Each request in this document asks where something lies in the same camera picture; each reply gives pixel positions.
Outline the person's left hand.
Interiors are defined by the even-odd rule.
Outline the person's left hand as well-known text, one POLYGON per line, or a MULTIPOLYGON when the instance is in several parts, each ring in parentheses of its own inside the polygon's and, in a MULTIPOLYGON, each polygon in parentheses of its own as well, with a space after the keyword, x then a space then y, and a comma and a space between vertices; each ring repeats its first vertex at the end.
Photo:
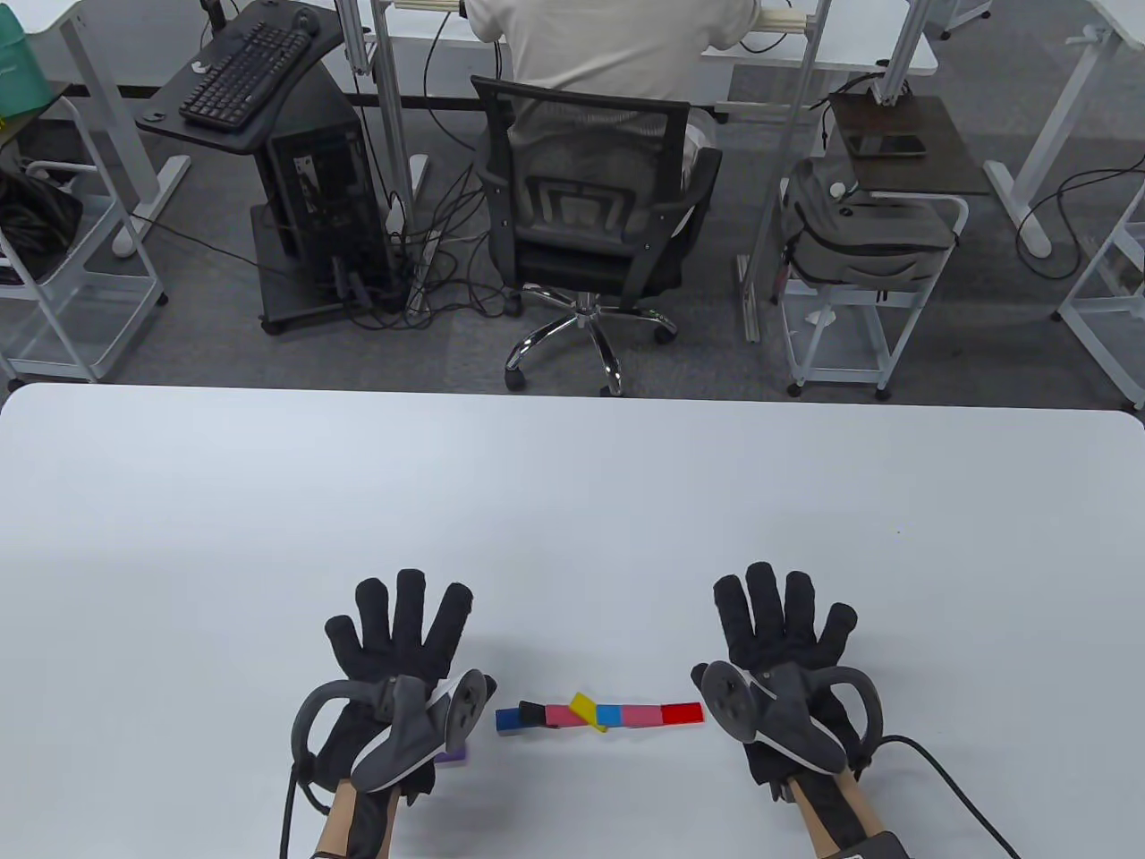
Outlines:
MULTIPOLYGON (((425 575, 417 569, 401 570, 393 591, 379 578, 365 578, 355 590, 360 618, 327 618, 327 643, 347 679, 377 684, 393 676, 416 676, 431 688, 447 679, 473 609, 473 592, 461 583, 447 585, 425 633, 425 575)), ((311 781, 335 791, 352 777, 360 752, 389 725, 377 718, 376 707, 347 702, 311 765, 311 781)))

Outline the person's right hand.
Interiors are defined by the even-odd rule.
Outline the person's right hand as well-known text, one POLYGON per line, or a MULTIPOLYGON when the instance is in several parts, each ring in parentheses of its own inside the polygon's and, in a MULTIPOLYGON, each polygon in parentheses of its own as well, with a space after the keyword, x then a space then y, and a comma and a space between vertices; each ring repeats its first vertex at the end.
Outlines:
POLYGON ((842 662, 855 610, 834 604, 818 626, 810 576, 777 584, 768 562, 716 581, 713 600, 728 656, 690 670, 708 714, 775 798, 822 819, 853 817, 845 786, 870 765, 884 728, 874 681, 842 662))

